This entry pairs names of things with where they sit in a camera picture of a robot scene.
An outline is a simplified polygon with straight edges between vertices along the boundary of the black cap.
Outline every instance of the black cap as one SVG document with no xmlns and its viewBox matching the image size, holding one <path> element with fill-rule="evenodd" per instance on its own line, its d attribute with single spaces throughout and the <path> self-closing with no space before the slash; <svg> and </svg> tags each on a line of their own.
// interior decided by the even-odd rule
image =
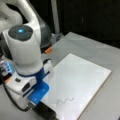
<svg viewBox="0 0 120 120">
<path fill-rule="evenodd" d="M 8 34 L 11 38 L 24 42 L 31 38 L 33 29 L 27 25 L 17 25 L 12 27 Z"/>
</svg>

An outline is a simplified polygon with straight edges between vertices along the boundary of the cable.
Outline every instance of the cable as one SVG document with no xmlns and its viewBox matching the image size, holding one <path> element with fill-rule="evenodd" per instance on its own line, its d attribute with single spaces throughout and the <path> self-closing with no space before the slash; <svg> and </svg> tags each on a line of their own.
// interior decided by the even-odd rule
<svg viewBox="0 0 120 120">
<path fill-rule="evenodd" d="M 31 108 L 29 107 L 29 105 L 28 105 L 28 107 L 26 107 L 25 109 L 22 109 L 22 108 L 19 107 L 18 104 L 14 101 L 14 99 L 12 98 L 11 94 L 9 93 L 9 91 L 8 91 L 6 85 L 5 85 L 6 83 L 5 83 L 4 79 L 3 79 L 1 70 L 0 70 L 0 78 L 1 78 L 1 80 L 2 80 L 2 83 L 3 83 L 3 87 L 4 87 L 4 89 L 5 89 L 5 92 L 7 93 L 9 99 L 11 100 L 11 102 L 12 102 L 19 110 L 21 110 L 21 111 L 23 111 L 23 112 L 27 112 L 28 110 L 30 110 Z"/>
</svg>

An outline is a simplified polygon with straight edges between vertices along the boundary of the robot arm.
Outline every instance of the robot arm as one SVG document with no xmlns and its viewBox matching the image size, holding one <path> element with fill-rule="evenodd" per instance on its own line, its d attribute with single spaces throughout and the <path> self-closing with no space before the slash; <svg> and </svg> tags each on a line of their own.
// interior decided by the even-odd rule
<svg viewBox="0 0 120 120">
<path fill-rule="evenodd" d="M 16 64 L 16 71 L 6 85 L 15 103 L 24 109 L 29 103 L 36 106 L 48 92 L 49 86 L 44 79 L 46 77 L 51 79 L 53 67 L 50 60 L 43 65 L 40 44 L 45 37 L 41 34 L 39 19 L 28 1 L 6 0 L 6 2 L 16 5 L 28 20 L 25 25 L 17 25 L 2 32 Z"/>
</svg>

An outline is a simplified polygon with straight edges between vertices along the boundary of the drawing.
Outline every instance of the drawing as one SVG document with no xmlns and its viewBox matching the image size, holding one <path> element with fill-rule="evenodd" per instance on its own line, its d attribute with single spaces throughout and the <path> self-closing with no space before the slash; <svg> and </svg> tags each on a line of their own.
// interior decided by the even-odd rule
<svg viewBox="0 0 120 120">
<path fill-rule="evenodd" d="M 71 101 L 71 102 L 72 102 L 74 99 L 75 99 L 75 98 L 72 98 L 72 99 L 66 98 L 64 102 L 61 101 L 61 100 L 58 100 L 58 101 L 57 101 L 57 104 L 59 104 L 59 102 L 62 103 L 62 104 L 65 104 L 67 101 Z"/>
</svg>

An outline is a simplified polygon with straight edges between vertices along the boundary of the white robot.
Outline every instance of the white robot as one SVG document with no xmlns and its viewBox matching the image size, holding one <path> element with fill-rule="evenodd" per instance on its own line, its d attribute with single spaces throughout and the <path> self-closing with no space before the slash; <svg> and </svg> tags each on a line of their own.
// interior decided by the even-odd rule
<svg viewBox="0 0 120 120">
<path fill-rule="evenodd" d="M 18 7 L 28 23 L 23 24 L 21 15 L 6 3 Z M 54 75 L 51 60 L 43 64 L 40 51 L 50 43 L 51 32 L 28 0 L 0 0 L 0 26 L 3 53 L 16 65 L 6 83 L 8 96 L 17 108 L 27 111 L 48 92 L 44 79 Z"/>
</svg>

